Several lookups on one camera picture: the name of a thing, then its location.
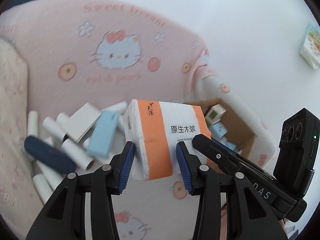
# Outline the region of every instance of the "hello kitty print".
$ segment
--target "hello kitty print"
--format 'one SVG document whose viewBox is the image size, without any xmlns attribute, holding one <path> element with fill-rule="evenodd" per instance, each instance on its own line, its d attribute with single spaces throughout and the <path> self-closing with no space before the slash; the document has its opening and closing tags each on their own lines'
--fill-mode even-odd
<svg viewBox="0 0 320 240">
<path fill-rule="evenodd" d="M 94 61 L 107 69 L 131 67 L 141 58 L 140 40 L 139 35 L 126 35 L 124 30 L 108 32 L 97 47 Z"/>
<path fill-rule="evenodd" d="M 116 225 L 120 239 L 142 240 L 148 230 L 148 224 L 144 224 L 140 219 L 133 217 L 129 212 L 123 211 L 115 213 Z"/>
</svg>

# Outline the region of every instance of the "silver screw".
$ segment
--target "silver screw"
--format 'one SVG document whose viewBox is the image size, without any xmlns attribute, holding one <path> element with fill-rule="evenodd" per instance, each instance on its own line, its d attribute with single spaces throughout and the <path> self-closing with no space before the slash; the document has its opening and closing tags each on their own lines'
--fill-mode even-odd
<svg viewBox="0 0 320 240">
<path fill-rule="evenodd" d="M 201 171 L 209 170 L 209 167 L 207 165 L 201 165 L 199 168 L 200 168 Z"/>
<path fill-rule="evenodd" d="M 237 173 L 236 173 L 236 177 L 237 177 L 238 179 L 243 179 L 243 178 L 244 178 L 244 175 L 243 175 L 242 172 L 237 172 Z"/>
<path fill-rule="evenodd" d="M 109 164 L 103 165 L 103 166 L 102 166 L 102 169 L 103 169 L 104 171 L 110 171 L 110 170 L 111 170 L 111 165 L 109 165 Z"/>
<path fill-rule="evenodd" d="M 74 179 L 76 174 L 74 172 L 68 174 L 68 179 Z"/>
</svg>

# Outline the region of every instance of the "black camera device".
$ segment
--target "black camera device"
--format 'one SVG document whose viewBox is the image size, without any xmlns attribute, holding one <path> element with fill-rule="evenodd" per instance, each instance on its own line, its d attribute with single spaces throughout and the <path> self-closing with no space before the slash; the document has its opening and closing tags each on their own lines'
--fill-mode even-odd
<svg viewBox="0 0 320 240">
<path fill-rule="evenodd" d="M 319 131 L 320 120 L 305 108 L 284 121 L 274 176 L 204 135 L 195 136 L 192 144 L 199 152 L 212 154 L 210 159 L 225 174 L 244 173 L 279 220 L 296 222 L 307 207 L 303 197 L 314 174 Z"/>
</svg>

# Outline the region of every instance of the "cardboard box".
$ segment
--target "cardboard box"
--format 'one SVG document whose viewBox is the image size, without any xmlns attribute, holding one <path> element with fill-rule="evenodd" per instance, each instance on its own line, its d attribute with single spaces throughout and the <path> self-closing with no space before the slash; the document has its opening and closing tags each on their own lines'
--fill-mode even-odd
<svg viewBox="0 0 320 240">
<path fill-rule="evenodd" d="M 221 122 L 228 130 L 224 137 L 226 137 L 229 142 L 237 145 L 236 151 L 242 150 L 241 155 L 243 157 L 249 157 L 256 135 L 226 102 L 220 98 L 213 98 L 196 102 L 185 102 L 185 104 L 200 106 L 204 116 L 212 106 L 221 104 L 226 109 L 226 112 L 221 118 Z M 209 163 L 208 166 L 221 172 L 215 163 Z"/>
</svg>

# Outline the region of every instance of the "ridged blue pad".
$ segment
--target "ridged blue pad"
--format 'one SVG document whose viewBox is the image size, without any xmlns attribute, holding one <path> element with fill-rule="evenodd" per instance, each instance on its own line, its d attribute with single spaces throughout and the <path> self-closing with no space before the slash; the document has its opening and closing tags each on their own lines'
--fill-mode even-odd
<svg viewBox="0 0 320 240">
<path fill-rule="evenodd" d="M 181 171 L 184 187 L 189 192 L 189 194 L 191 194 L 193 191 L 192 183 L 191 183 L 191 173 L 179 143 L 177 143 L 176 155 L 177 155 L 177 160 L 178 160 L 179 168 Z"/>
<path fill-rule="evenodd" d="M 135 154 L 135 145 L 134 143 L 132 143 L 124 159 L 124 162 L 119 174 L 118 189 L 120 194 L 122 194 L 123 190 L 125 190 L 125 188 L 127 187 L 127 182 L 129 179 L 129 175 L 130 175 L 130 171 L 131 171 L 131 167 L 134 159 L 134 154 Z"/>
</svg>

